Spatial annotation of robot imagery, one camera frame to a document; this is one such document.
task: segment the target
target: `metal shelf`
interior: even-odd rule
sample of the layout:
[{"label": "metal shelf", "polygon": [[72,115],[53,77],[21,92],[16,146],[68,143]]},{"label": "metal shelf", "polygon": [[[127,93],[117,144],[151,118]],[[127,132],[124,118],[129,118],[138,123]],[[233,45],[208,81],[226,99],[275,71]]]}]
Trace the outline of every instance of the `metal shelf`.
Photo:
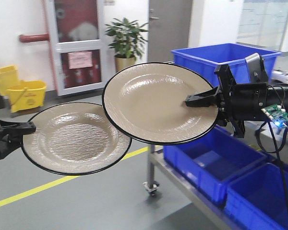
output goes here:
[{"label": "metal shelf", "polygon": [[154,146],[150,146],[148,153],[148,182],[145,183],[146,189],[151,193],[158,186],[154,183],[154,166],[179,188],[192,203],[201,210],[218,228],[222,230],[242,230],[239,225],[233,222],[223,211],[208,200],[200,191],[190,184],[173,167],[167,164],[163,158],[162,150],[155,151]]}]

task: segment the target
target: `ceramic plate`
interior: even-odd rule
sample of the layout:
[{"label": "ceramic plate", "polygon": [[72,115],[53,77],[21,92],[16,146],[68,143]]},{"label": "ceramic plate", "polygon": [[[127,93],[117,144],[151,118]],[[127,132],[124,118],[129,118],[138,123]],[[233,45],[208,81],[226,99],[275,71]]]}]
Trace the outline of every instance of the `ceramic plate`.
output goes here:
[{"label": "ceramic plate", "polygon": [[36,132],[24,135],[23,151],[35,165],[53,173],[96,173],[117,163],[131,144],[98,104],[60,104],[29,121]]},{"label": "ceramic plate", "polygon": [[212,89],[200,75],[166,63],[135,65],[105,86],[103,106],[112,124],[137,140],[160,145],[185,143],[208,132],[216,106],[191,108],[188,94]]}]

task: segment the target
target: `pink sign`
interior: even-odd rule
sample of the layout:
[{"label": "pink sign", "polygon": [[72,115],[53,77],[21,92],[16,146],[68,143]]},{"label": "pink sign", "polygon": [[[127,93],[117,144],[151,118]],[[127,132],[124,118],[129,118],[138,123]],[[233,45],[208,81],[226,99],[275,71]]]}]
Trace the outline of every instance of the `pink sign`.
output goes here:
[{"label": "pink sign", "polygon": [[85,67],[91,67],[92,64],[92,52],[82,51],[68,53],[68,62],[70,69],[79,69]]}]

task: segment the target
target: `blue plastic bin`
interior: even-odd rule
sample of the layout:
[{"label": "blue plastic bin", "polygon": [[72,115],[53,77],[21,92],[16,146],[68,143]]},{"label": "blue plastic bin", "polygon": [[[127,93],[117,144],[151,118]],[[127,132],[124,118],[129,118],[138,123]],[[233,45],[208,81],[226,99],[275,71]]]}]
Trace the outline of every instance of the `blue plastic bin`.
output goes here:
[{"label": "blue plastic bin", "polygon": [[267,159],[218,126],[200,139],[163,150],[165,161],[216,205],[224,204],[229,182]]},{"label": "blue plastic bin", "polygon": [[191,69],[213,86],[219,81],[214,74],[215,68],[220,64],[229,64],[230,70],[237,83],[249,83],[249,75],[245,58],[258,53],[264,58],[264,66],[268,76],[271,76],[273,66],[280,52],[226,43],[214,46],[200,46],[194,48],[172,50],[176,65]]},{"label": "blue plastic bin", "polygon": [[[285,178],[288,188],[288,173]],[[279,169],[267,163],[229,184],[224,211],[247,229],[288,229]]]}]

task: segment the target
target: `green circuit board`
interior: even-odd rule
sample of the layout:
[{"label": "green circuit board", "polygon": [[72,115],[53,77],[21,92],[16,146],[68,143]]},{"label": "green circuit board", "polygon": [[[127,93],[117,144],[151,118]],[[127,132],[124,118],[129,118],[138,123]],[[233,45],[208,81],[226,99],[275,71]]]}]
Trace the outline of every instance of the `green circuit board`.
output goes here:
[{"label": "green circuit board", "polygon": [[280,105],[273,104],[262,111],[280,129],[288,126],[288,113]]}]

